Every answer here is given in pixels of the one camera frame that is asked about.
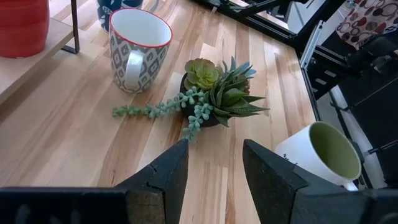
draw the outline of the butcher block tabletop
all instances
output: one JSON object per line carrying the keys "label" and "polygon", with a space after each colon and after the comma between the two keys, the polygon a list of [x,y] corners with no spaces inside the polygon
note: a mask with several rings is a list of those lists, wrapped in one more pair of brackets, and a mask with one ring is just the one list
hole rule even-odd
{"label": "butcher block tabletop", "polygon": [[[231,56],[257,70],[260,115],[232,118],[229,128],[203,128],[189,145],[180,223],[259,223],[242,161],[244,139],[268,149],[315,121],[295,50],[190,0],[144,0],[143,9],[173,30],[153,86],[138,95],[113,83],[108,34],[96,0],[78,1],[81,51],[60,51],[0,105],[0,186],[112,187],[175,144],[187,121],[112,117],[115,106],[173,98],[185,62]],[[50,0],[52,18],[72,24],[70,0]]]}

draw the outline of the white mug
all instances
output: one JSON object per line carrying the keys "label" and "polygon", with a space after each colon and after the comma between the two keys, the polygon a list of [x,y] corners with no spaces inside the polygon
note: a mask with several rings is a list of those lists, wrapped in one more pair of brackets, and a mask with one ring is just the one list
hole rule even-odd
{"label": "white mug", "polygon": [[285,141],[275,153],[301,168],[350,191],[361,175],[361,162],[350,141],[336,128],[317,121]]}
{"label": "white mug", "polygon": [[120,9],[110,19],[109,43],[114,82],[129,93],[153,84],[172,41],[170,26],[140,9]]}

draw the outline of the blue object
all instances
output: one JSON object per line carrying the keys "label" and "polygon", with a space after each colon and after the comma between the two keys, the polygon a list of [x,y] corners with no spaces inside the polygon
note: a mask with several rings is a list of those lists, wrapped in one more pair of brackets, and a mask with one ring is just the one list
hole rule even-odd
{"label": "blue object", "polygon": [[109,17],[112,12],[121,8],[138,8],[142,6],[143,0],[97,0],[97,13],[98,20],[101,23],[101,27],[109,32]]}

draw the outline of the mug handle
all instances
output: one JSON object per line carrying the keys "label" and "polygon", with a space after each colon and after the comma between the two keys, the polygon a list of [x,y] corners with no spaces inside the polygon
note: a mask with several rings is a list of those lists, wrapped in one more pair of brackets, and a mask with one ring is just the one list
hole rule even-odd
{"label": "mug handle", "polygon": [[142,63],[144,62],[144,54],[132,50],[130,51],[129,59],[127,60],[126,65],[126,74],[124,80],[126,81],[124,84],[127,88],[135,89],[137,88],[137,84],[139,81],[139,75],[141,72]]}
{"label": "mug handle", "polygon": [[358,188],[355,186],[354,182],[343,184],[343,187],[348,191],[358,191]]}

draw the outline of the red vase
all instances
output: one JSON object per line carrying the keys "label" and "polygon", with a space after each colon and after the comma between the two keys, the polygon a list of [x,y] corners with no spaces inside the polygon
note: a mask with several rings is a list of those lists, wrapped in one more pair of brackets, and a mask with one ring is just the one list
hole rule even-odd
{"label": "red vase", "polygon": [[0,0],[0,56],[41,52],[49,32],[48,0]]}

